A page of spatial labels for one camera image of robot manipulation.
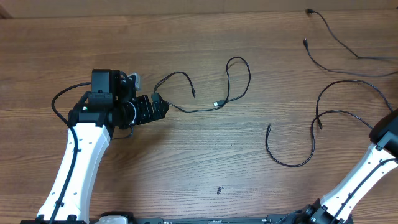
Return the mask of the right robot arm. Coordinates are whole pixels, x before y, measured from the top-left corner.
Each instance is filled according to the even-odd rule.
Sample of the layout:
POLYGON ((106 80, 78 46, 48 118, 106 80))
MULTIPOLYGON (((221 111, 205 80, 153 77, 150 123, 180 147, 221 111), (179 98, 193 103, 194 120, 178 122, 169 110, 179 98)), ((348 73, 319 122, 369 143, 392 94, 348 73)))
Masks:
POLYGON ((397 110, 369 133, 371 145, 351 172, 328 194, 307 205, 295 223, 353 223, 356 204, 388 172, 397 168, 397 110))

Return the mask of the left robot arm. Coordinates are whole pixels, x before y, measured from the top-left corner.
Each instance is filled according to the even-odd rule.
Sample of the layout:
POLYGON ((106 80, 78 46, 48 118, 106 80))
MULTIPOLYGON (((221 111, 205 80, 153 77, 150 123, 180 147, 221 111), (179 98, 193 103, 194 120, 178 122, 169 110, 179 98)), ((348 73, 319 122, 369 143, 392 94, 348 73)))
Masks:
POLYGON ((94 69, 86 91, 62 121, 68 141, 57 177, 33 223, 89 223, 98 168, 115 128, 132 129, 165 118, 169 104, 158 93, 137 96, 137 75, 94 69))

